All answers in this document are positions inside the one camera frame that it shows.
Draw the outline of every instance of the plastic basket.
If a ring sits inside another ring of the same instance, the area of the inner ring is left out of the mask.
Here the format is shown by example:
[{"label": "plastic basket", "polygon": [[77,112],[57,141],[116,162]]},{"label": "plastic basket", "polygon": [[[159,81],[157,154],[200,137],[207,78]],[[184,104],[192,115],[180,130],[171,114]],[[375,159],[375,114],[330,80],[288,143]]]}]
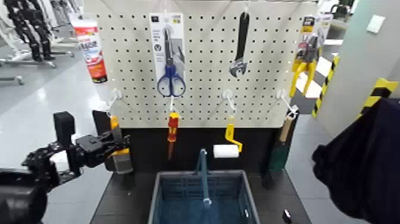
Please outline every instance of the plastic basket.
[{"label": "plastic basket", "polygon": [[259,224],[244,170],[210,171],[212,201],[204,219],[204,190],[198,172],[159,172],[148,224]]}]

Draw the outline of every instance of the screwdriver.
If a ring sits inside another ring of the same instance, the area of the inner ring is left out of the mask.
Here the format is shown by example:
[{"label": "screwdriver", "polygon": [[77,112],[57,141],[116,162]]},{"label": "screwdriver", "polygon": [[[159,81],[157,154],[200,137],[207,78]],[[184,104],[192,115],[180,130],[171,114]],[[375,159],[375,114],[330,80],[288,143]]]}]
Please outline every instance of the screwdriver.
[{"label": "screwdriver", "polygon": [[178,131],[178,119],[179,114],[176,112],[170,113],[170,119],[168,121],[168,160],[172,158],[172,152],[174,151],[174,142],[176,142],[176,132]]}]

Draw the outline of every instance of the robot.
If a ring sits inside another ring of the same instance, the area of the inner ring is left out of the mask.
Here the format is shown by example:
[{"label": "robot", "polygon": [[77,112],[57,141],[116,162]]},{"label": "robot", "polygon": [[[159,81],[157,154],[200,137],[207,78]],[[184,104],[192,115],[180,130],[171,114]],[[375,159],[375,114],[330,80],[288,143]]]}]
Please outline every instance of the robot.
[{"label": "robot", "polygon": [[[15,31],[18,36],[24,43],[29,43],[29,47],[32,50],[32,58],[35,61],[53,60],[54,57],[51,56],[50,40],[48,38],[51,33],[46,26],[43,11],[37,0],[4,0],[4,5],[8,10],[8,18],[15,25]],[[29,24],[40,37],[43,58],[40,54],[40,45],[33,36]]]},{"label": "robot", "polygon": [[[26,170],[0,168],[0,223],[37,224],[45,214],[47,193],[78,178],[83,166],[96,167],[115,151],[129,147],[129,136],[116,141],[111,131],[94,137],[86,135],[72,143],[74,117],[55,113],[57,141],[28,154],[22,162]],[[57,170],[51,157],[66,152],[69,169]]]}]

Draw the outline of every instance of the white pegboard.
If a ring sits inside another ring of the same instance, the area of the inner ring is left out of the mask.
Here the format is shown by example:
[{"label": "white pegboard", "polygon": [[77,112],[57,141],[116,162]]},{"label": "white pegboard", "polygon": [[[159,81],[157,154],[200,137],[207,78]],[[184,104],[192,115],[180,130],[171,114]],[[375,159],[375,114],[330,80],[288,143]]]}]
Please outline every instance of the white pegboard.
[{"label": "white pegboard", "polygon": [[175,100],[180,127],[226,127],[229,103],[221,93],[231,89],[237,106],[236,127],[281,127],[287,108],[275,98],[289,89],[292,60],[305,15],[314,2],[251,2],[245,50],[248,71],[229,73],[236,56],[238,1],[86,0],[85,10],[99,21],[110,85],[123,92],[112,113],[121,127],[166,127],[169,98],[157,91],[149,13],[183,13],[185,23],[185,94]]}]

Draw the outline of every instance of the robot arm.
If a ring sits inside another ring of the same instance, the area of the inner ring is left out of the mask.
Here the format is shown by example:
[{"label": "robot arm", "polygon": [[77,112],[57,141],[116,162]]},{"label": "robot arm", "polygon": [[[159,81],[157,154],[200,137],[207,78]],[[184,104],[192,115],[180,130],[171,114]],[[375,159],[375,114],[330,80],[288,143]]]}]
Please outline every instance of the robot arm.
[{"label": "robot arm", "polygon": [[[111,131],[86,135],[72,144],[74,118],[68,112],[54,114],[57,141],[28,154],[26,170],[0,169],[0,217],[4,224],[40,223],[47,207],[47,193],[78,178],[83,166],[96,167],[113,152],[129,146],[129,137],[115,141]],[[51,157],[65,151],[69,170],[58,171]]]}]

